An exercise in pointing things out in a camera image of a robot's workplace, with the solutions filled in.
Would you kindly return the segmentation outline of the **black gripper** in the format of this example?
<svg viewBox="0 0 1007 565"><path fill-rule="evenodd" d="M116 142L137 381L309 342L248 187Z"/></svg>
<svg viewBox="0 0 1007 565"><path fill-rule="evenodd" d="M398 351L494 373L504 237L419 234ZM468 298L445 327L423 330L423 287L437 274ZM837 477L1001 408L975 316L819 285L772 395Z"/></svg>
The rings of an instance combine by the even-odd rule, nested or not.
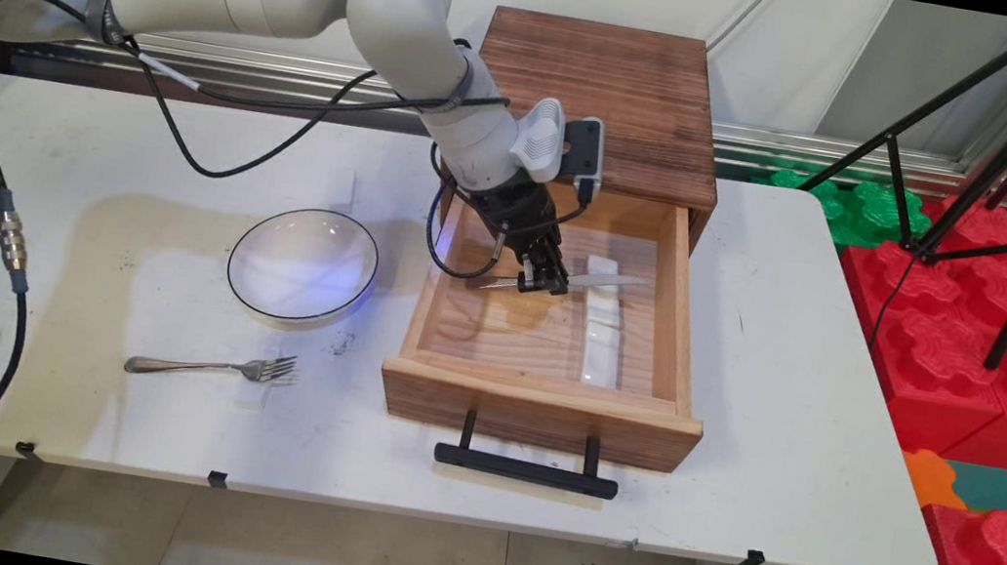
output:
<svg viewBox="0 0 1007 565"><path fill-rule="evenodd" d="M499 186L475 192L473 203L487 221L513 230L503 245L523 263L517 291L569 291L569 273L559 250L559 228L556 223L546 224L557 219L557 208L544 184L513 175Z"/></svg>

